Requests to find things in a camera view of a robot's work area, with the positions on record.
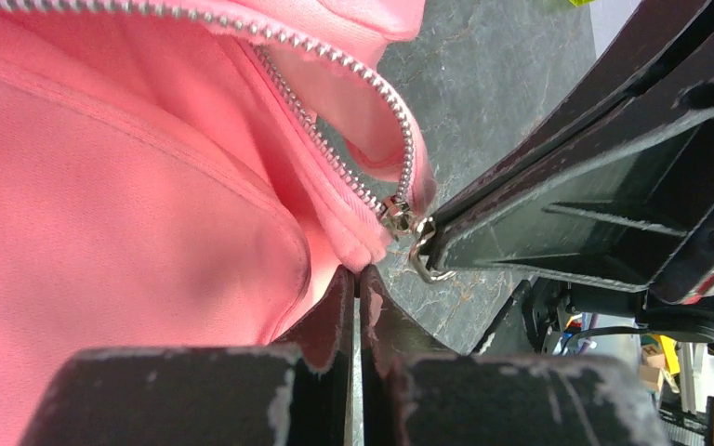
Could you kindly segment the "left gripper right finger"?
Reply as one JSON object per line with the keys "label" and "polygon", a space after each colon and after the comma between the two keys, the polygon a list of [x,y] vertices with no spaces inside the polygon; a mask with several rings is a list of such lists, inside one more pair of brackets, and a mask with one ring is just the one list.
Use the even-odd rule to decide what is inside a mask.
{"label": "left gripper right finger", "polygon": [[360,275],[368,445],[666,445],[647,389],[607,356],[461,355]]}

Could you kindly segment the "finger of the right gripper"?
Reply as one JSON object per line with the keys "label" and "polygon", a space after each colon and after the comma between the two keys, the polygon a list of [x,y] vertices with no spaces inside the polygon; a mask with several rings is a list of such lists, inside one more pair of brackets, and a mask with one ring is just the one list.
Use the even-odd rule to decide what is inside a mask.
{"label": "finger of the right gripper", "polygon": [[714,1],[642,1],[590,71],[511,153],[434,213],[455,222],[488,194],[662,81],[714,33]]}

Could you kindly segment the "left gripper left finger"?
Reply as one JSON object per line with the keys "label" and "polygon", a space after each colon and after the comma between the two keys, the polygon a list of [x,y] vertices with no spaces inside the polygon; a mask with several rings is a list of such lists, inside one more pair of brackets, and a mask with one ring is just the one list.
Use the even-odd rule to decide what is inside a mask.
{"label": "left gripper left finger", "polygon": [[345,445],[354,275],[266,346],[98,348],[46,388],[24,445]]}

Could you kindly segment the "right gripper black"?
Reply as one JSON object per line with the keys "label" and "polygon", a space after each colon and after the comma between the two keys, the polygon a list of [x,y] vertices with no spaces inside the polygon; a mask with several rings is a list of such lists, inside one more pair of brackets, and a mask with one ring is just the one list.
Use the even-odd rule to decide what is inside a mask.
{"label": "right gripper black", "polygon": [[684,62],[596,64],[516,150],[442,207],[421,272],[516,269],[570,305],[714,340],[714,33]]}

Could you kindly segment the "pink zip-up jacket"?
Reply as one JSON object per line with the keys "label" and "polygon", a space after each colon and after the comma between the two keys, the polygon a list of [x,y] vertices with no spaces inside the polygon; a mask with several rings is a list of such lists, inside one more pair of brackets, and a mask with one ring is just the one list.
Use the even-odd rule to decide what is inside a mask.
{"label": "pink zip-up jacket", "polygon": [[0,1],[0,445],[99,347],[265,344],[436,193],[421,1]]}

